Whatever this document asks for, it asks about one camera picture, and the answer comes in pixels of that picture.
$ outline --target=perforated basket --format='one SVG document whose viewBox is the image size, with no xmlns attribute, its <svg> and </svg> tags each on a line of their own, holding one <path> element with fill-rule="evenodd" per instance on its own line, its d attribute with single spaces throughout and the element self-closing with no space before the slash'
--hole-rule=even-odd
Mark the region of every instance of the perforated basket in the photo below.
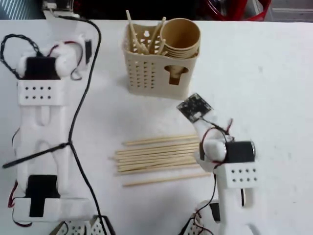
<svg viewBox="0 0 313 235">
<path fill-rule="evenodd" d="M 147 48 L 155 27 L 134 24 L 138 41 Z M 151 46 L 150 53 L 157 53 L 159 49 L 159 33 L 157 35 L 155 43 Z M 128 86 L 131 93 L 174 99 L 187 98 L 191 75 L 199 51 L 193 58 L 183 60 L 155 54 L 139 54 L 131 37 L 129 25 L 125 30 L 123 51 L 129 76 Z M 178 80 L 174 79 L 173 81 L 170 72 L 166 70 L 168 66 L 172 65 L 185 67 Z"/>
</svg>

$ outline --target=white table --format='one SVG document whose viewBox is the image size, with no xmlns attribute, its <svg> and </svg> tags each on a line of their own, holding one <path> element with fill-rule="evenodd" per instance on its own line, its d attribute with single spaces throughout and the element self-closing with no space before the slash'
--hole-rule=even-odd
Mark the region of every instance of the white table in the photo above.
<svg viewBox="0 0 313 235">
<path fill-rule="evenodd" d="M 129 94 L 121 50 L 125 21 L 96 21 L 101 51 L 74 131 L 74 144 L 95 189 L 102 213 L 118 235 L 176 235 L 196 204 L 212 193 L 213 178 L 123 188 L 135 179 L 199 170 L 172 170 L 117 177 L 109 160 L 121 142 L 162 135 L 191 134 L 192 125 L 176 110 L 177 100 Z M 190 93 L 198 92 L 221 115 L 234 118 L 232 134 L 252 139 L 266 168 L 268 218 L 282 235 L 313 231 L 313 24 L 198 22 L 201 55 Z M 0 38 L 25 34 L 40 45 L 51 36 L 46 21 L 0 21 Z M 16 63 L 27 44 L 9 42 L 7 59 Z M 1 164 L 13 159 L 11 137 L 19 125 L 16 80 L 0 65 Z M 84 83 L 74 83 L 73 100 Z M 77 188 L 90 197 L 73 162 Z M 0 170 L 0 228 L 3 234 L 48 234 L 55 224 L 16 227 L 7 198 L 14 169 Z"/>
</svg>

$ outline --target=stacked paper cup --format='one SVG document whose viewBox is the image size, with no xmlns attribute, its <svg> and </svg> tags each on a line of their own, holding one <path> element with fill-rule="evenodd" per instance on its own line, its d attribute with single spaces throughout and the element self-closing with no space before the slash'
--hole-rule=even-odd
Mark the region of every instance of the stacked paper cup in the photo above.
<svg viewBox="0 0 313 235">
<path fill-rule="evenodd" d="M 163 54 L 175 59 L 188 59 L 198 54 L 200 46 L 200 29 L 191 20 L 172 19 L 160 31 Z M 169 66 L 171 78 L 179 79 L 185 68 L 178 65 Z"/>
</svg>

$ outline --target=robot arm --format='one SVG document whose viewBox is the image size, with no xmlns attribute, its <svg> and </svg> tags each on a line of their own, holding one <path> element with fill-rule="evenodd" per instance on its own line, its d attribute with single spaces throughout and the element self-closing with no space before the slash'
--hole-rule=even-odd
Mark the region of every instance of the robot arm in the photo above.
<svg viewBox="0 0 313 235">
<path fill-rule="evenodd" d="M 199 136 L 197 162 L 205 171 L 216 175 L 221 222 L 218 233 L 214 234 L 241 235 L 248 226 L 254 235 L 272 235 L 266 222 L 254 144 L 235 141 L 228 132 L 232 119 L 217 119 L 213 108 L 198 94 L 182 102 L 178 109 L 194 125 Z M 240 191 L 246 192 L 244 205 L 238 201 Z"/>
</svg>

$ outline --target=circuit board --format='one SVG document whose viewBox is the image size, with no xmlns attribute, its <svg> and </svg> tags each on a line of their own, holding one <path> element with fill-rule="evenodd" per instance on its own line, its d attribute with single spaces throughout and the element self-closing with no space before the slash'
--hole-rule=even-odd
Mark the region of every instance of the circuit board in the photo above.
<svg viewBox="0 0 313 235">
<path fill-rule="evenodd" d="M 177 108 L 191 123 L 195 123 L 213 109 L 197 93 L 188 97 Z"/>
</svg>

